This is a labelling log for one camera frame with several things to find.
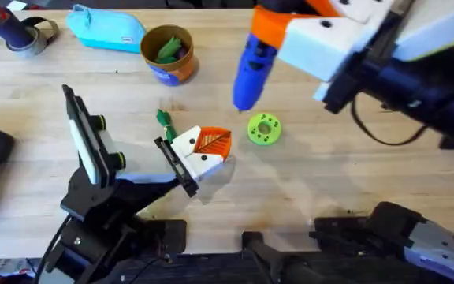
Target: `wooden tabletop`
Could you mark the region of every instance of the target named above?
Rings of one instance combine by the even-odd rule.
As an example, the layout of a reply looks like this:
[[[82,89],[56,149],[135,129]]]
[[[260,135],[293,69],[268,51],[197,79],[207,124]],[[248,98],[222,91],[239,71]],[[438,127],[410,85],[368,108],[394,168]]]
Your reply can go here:
[[[378,144],[348,110],[324,110],[311,98],[318,81],[283,62],[274,65],[256,108],[238,114],[233,80],[250,10],[129,12],[147,28],[178,24],[190,31],[200,64],[192,80],[166,87],[139,54],[83,47],[65,26],[66,11],[19,14],[40,15],[61,28],[38,57],[18,58],[0,40],[0,130],[17,138],[0,171],[0,258],[41,257],[65,217],[59,204],[78,159],[61,84],[82,96],[92,114],[105,115],[115,141],[147,152],[159,151],[153,139],[163,135],[157,108],[171,113],[179,133],[194,125],[232,130],[232,156],[195,198],[176,188],[142,212],[187,220],[186,252],[236,252],[245,230],[265,232],[277,249],[316,249],[307,237],[314,217],[368,215],[382,200],[454,231],[454,151],[438,150],[436,133],[399,148]],[[419,127],[379,105],[363,95],[359,111],[383,139],[402,140]],[[259,112],[276,115],[283,125],[272,146],[247,138],[248,120]]]

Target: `green gear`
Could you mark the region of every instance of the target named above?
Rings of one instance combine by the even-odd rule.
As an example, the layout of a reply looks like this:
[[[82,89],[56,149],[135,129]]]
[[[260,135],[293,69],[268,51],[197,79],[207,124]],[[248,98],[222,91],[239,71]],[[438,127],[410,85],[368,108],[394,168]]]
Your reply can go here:
[[[272,114],[257,114],[248,122],[248,137],[257,145],[271,145],[281,136],[281,123]]]

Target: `paper cup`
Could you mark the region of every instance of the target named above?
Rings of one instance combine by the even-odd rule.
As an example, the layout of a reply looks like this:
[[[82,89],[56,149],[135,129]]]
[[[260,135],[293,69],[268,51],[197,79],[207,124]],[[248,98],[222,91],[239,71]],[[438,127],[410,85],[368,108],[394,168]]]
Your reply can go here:
[[[181,39],[181,46],[187,49],[187,54],[177,62],[169,64],[157,63],[155,59],[158,51],[173,36]],[[194,44],[192,37],[186,29],[176,25],[158,26],[147,32],[141,40],[141,54],[154,72],[154,75],[163,84],[177,86],[194,73]]]

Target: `light blue pouch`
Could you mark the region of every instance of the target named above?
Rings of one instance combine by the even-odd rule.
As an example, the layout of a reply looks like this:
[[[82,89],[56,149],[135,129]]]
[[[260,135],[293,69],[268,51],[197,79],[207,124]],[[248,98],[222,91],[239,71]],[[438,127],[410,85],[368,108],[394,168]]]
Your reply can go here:
[[[139,53],[145,28],[133,15],[74,5],[66,24],[86,47]]]

